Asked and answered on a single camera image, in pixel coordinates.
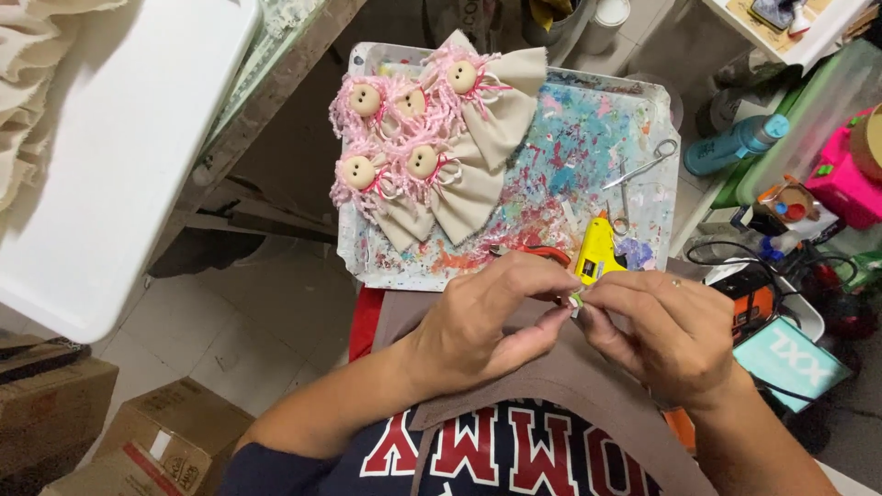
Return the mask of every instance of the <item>blue spray bottle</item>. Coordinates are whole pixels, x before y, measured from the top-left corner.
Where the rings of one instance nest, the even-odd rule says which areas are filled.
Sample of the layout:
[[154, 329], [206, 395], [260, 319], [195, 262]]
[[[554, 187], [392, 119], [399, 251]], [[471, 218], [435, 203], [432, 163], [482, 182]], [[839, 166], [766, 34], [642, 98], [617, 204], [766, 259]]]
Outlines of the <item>blue spray bottle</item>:
[[693, 143], [683, 162], [692, 174], [707, 176], [748, 155], [763, 154], [789, 130], [785, 116], [748, 117], [718, 136]]

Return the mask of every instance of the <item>red fabric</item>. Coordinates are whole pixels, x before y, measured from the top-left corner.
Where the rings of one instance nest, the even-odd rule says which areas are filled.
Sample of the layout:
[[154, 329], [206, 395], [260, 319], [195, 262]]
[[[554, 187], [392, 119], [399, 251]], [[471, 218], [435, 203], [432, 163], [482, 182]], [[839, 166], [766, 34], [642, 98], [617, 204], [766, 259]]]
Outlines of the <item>red fabric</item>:
[[352, 327], [349, 328], [349, 361], [370, 354], [380, 320], [385, 289], [362, 288], [355, 300], [352, 312]]

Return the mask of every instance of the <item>red lettering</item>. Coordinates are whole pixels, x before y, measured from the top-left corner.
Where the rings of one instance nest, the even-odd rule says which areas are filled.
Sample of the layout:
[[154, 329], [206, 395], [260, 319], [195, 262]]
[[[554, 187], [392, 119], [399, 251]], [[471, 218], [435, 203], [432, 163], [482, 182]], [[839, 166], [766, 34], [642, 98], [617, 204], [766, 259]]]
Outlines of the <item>red lettering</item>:
[[407, 413], [402, 411], [389, 419], [383, 437], [370, 455], [364, 457], [359, 477], [412, 476], [416, 469], [416, 447], [405, 428]]
[[542, 482], [555, 496], [575, 496], [579, 484], [572, 478], [570, 464], [570, 418], [545, 414], [549, 447], [533, 442], [533, 411], [509, 408], [508, 423], [514, 432], [514, 468], [509, 489], [536, 494]]
[[460, 429], [458, 417], [444, 422], [438, 434], [438, 451], [432, 456], [430, 474], [456, 477], [466, 466], [476, 484], [498, 486], [499, 466], [493, 459], [497, 407], [494, 405], [474, 411], [472, 417], [475, 418], [475, 432], [468, 427]]
[[[623, 457], [624, 480], [612, 480], [609, 457]], [[596, 496], [646, 496], [644, 472], [603, 430], [591, 427], [585, 431], [585, 457], [588, 465], [588, 484]]]

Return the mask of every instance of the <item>yellow glue gun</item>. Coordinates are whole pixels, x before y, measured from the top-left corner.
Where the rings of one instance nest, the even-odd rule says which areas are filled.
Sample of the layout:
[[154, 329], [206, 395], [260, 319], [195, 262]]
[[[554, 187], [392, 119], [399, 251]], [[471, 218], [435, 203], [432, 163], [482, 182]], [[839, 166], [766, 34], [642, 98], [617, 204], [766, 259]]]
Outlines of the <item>yellow glue gun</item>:
[[582, 283], [586, 286], [594, 284], [607, 272], [628, 270], [624, 255], [616, 255], [612, 235], [607, 211], [602, 210], [585, 229], [585, 238], [579, 249], [579, 261], [576, 262], [576, 275], [582, 278]]

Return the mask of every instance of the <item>paint-splattered tray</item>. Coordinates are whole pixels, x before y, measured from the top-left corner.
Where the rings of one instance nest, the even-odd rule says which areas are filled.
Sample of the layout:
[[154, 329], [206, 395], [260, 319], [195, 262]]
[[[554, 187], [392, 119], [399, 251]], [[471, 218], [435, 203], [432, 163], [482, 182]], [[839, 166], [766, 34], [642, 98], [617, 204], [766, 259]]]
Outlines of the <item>paint-splattered tray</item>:
[[[420, 71], [428, 50], [359, 43], [349, 58], [354, 75]], [[622, 213], [621, 190], [601, 186], [654, 158], [663, 139], [680, 137], [661, 86], [549, 68], [539, 107], [521, 146], [509, 158], [499, 205], [484, 230], [453, 246], [436, 225], [425, 243], [398, 253], [382, 231], [351, 204], [340, 209], [337, 253], [372, 288], [443, 290], [458, 274], [488, 264], [490, 244], [550, 244], [578, 254], [588, 221], [606, 201]], [[679, 150], [628, 182], [631, 230], [617, 238], [628, 268], [664, 268], [673, 223]]]

